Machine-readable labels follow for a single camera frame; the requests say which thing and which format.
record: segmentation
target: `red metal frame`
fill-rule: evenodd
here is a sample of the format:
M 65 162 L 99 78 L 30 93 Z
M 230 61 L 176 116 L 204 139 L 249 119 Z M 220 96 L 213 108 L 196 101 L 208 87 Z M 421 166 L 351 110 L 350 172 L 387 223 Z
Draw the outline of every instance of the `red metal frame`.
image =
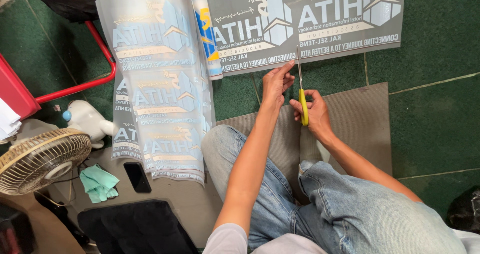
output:
M 115 67 L 116 67 L 115 66 L 115 60 L 113 59 L 112 55 L 110 54 L 109 49 L 107 48 L 107 46 L 103 42 L 103 39 L 100 36 L 99 32 L 97 31 L 97 28 L 95 28 L 95 25 L 93 25 L 93 23 L 91 21 L 85 21 L 85 24 L 87 25 L 88 29 L 90 30 L 90 33 L 92 33 L 92 36 L 94 37 L 95 41 L 99 45 L 100 49 L 102 50 L 103 54 L 105 55 L 106 59 L 108 60 L 108 62 L 110 64 L 110 67 L 112 69 L 111 72 L 110 72 L 110 75 L 108 75 L 107 77 L 104 77 L 104 78 L 96 79 L 96 80 L 91 81 L 91 82 L 87 82 L 87 83 L 84 83 L 84 84 L 81 84 L 81 85 L 72 86 L 72 87 L 67 88 L 67 89 L 63 89 L 63 90 L 60 90 L 60 91 L 57 91 L 57 92 L 47 94 L 45 96 L 35 98 L 35 100 L 39 104 L 47 102 L 47 101 L 54 100 L 56 98 L 65 97 L 67 95 L 77 93 L 77 92 L 80 92 L 80 91 L 85 90 L 85 89 L 89 89 L 89 88 L 97 86 L 97 85 L 103 85 L 103 84 L 108 83 L 111 80 L 113 80 L 113 78 L 115 78 Z

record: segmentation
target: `fan grille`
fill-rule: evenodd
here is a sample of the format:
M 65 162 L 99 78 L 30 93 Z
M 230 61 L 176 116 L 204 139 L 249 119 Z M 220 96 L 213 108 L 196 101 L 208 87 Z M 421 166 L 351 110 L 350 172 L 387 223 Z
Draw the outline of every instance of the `fan grille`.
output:
M 45 187 L 55 181 L 45 179 L 48 172 L 67 161 L 78 166 L 91 149 L 90 136 L 77 129 L 35 136 L 0 157 L 0 192 L 22 195 Z

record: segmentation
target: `smartphone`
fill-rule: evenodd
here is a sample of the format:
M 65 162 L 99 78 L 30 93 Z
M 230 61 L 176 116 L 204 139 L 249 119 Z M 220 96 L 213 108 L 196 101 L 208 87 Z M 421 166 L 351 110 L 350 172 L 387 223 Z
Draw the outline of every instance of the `smartphone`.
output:
M 131 186 L 138 193 L 150 193 L 152 188 L 148 183 L 147 176 L 140 162 L 125 162 L 123 168 L 127 172 Z

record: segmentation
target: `white sleeve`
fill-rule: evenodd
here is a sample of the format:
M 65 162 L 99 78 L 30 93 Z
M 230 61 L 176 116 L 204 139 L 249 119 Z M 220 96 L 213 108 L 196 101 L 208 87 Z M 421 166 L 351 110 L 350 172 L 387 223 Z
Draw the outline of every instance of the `white sleeve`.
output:
M 247 234 L 237 224 L 220 225 L 208 237 L 203 254 L 247 254 Z
M 480 253 L 480 235 L 455 229 L 452 230 L 458 236 L 460 241 L 462 241 L 467 254 Z

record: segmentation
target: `ripped jeans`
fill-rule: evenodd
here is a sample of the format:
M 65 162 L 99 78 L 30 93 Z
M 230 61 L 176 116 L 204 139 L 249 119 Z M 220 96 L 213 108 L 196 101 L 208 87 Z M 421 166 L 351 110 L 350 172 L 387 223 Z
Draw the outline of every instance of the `ripped jeans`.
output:
M 227 125 L 213 128 L 203 138 L 203 156 L 222 200 L 246 139 Z M 300 163 L 298 183 L 309 205 L 295 204 L 288 181 L 267 159 L 251 214 L 250 248 L 294 233 L 330 254 L 466 253 L 433 209 L 380 184 L 340 175 L 322 161 Z

